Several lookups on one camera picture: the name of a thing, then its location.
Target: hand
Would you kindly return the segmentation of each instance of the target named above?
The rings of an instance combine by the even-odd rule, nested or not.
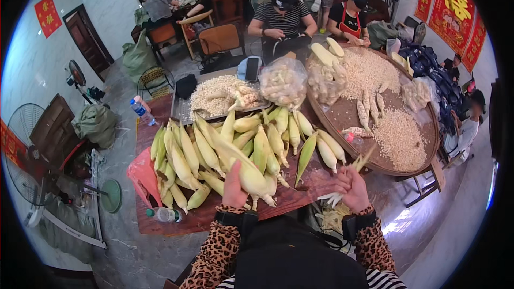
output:
[[[279,39],[284,38],[286,35],[284,35],[284,32],[281,29],[266,29],[263,32],[263,35],[266,35],[268,37],[272,37],[273,39]]]
[[[341,193],[343,203],[353,212],[361,212],[369,206],[366,183],[353,166],[341,166],[335,191]]]
[[[344,37],[348,39],[348,42],[352,45],[360,45],[359,38],[355,37],[354,35],[351,35],[350,33],[344,33]]]
[[[248,199],[248,194],[241,189],[239,170],[241,170],[241,161],[237,160],[234,162],[232,169],[227,173],[227,177],[225,178],[225,185],[223,185],[223,205],[242,208]]]

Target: red apron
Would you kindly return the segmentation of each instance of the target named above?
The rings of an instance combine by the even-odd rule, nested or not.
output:
[[[356,16],[356,19],[357,19],[357,30],[356,31],[349,28],[347,25],[344,24],[344,17],[346,17],[346,2],[344,2],[343,18],[341,19],[341,22],[339,23],[339,30],[341,30],[344,33],[349,33],[351,35],[354,35],[357,38],[360,38],[359,13],[357,13],[357,16]]]

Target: smartphone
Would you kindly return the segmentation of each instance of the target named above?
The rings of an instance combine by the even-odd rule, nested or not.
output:
[[[259,70],[259,59],[250,57],[246,61],[245,79],[248,81],[257,81],[257,71]]]

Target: plastic water bottle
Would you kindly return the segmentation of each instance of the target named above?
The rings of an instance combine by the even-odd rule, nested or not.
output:
[[[180,222],[182,221],[182,215],[177,210],[159,207],[157,209],[157,219],[161,222]]]
[[[360,136],[356,136],[352,132],[346,132],[343,134],[344,139],[355,148],[360,148],[364,144],[364,140]]]
[[[136,112],[143,122],[148,122],[148,126],[155,124],[155,118],[145,110],[145,107],[140,102],[132,99],[130,100],[130,107]]]

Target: wooden door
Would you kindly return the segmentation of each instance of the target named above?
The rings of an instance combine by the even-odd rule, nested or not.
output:
[[[98,47],[91,33],[88,31],[84,22],[80,18],[79,13],[74,14],[66,23],[69,32],[80,51],[86,58],[91,68],[100,74],[103,70],[109,67],[106,57]]]

